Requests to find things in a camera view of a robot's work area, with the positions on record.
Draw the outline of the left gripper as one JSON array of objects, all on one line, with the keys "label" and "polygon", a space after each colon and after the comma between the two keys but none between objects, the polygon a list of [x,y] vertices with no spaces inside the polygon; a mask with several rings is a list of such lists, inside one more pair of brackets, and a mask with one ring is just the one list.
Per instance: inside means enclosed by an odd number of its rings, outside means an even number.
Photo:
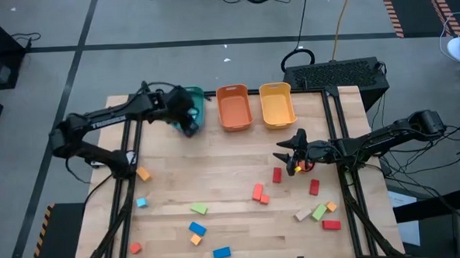
[{"label": "left gripper", "polygon": [[195,107],[190,93],[181,86],[174,86],[163,96],[163,100],[167,108],[164,121],[169,124],[178,124],[187,137],[196,134],[199,126],[190,113],[190,110]]}]

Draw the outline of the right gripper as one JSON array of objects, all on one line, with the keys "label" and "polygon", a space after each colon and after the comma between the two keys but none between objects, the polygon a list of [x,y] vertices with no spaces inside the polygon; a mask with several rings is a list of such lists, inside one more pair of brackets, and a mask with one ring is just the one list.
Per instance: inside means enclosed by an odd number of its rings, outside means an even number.
[{"label": "right gripper", "polygon": [[291,139],[277,143],[282,148],[293,150],[293,155],[273,153],[273,156],[283,162],[287,162],[287,172],[289,176],[295,173],[310,172],[316,163],[329,164],[335,162],[334,147],[327,141],[307,142],[304,129],[299,128]]}]

